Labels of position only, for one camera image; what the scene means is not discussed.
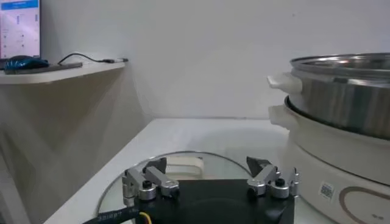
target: white plastic handle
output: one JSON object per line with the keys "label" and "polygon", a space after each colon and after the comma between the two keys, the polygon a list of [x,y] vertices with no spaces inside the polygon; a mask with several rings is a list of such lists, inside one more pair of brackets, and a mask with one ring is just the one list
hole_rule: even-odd
{"label": "white plastic handle", "polygon": [[268,113],[271,124],[281,126],[290,131],[299,127],[296,117],[289,113],[284,105],[269,107]]}
{"label": "white plastic handle", "polygon": [[292,76],[289,72],[279,75],[267,76],[269,87],[280,89],[288,94],[297,94],[302,92],[302,81]]}

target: black mouse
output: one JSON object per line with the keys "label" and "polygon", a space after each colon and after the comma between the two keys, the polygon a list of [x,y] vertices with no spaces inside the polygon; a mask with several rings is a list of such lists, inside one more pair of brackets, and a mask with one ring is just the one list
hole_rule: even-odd
{"label": "black mouse", "polygon": [[25,55],[19,55],[8,59],[5,62],[5,70],[20,70],[20,69],[34,69],[34,68],[47,68],[49,63],[46,60],[40,58],[34,58]]}

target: white countertop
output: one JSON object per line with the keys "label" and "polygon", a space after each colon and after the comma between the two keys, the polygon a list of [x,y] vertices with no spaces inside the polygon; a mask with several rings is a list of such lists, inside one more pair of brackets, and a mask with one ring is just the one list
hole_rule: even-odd
{"label": "white countertop", "polygon": [[[269,121],[230,119],[156,119],[131,140],[95,176],[80,188],[45,224],[83,223],[94,217],[107,186],[123,170],[145,159],[184,150],[209,151],[240,161],[242,154],[259,155],[279,165],[288,132]],[[300,223],[329,223],[313,208],[297,216]]]}

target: pot rim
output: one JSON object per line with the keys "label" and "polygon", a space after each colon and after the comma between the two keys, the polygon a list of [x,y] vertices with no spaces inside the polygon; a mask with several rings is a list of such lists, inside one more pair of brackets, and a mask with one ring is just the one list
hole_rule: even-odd
{"label": "pot rim", "polygon": [[[364,62],[366,67],[346,66],[351,65],[351,62],[353,65],[363,65]],[[297,70],[315,74],[333,75],[347,79],[390,81],[390,53],[387,52],[300,57],[292,59],[290,63]],[[379,63],[385,63],[386,68],[375,68],[375,65],[378,66]]]}

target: wall shelf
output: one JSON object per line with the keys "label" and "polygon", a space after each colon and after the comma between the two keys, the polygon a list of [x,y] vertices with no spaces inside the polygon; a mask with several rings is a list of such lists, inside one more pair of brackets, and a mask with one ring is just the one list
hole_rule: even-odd
{"label": "wall shelf", "polygon": [[39,74],[26,75],[6,75],[0,71],[0,85],[24,85],[34,83],[50,83],[54,81],[81,77],[83,75],[95,74],[125,67],[125,63],[95,63],[84,64],[81,68],[72,68],[54,72],[44,72]]}

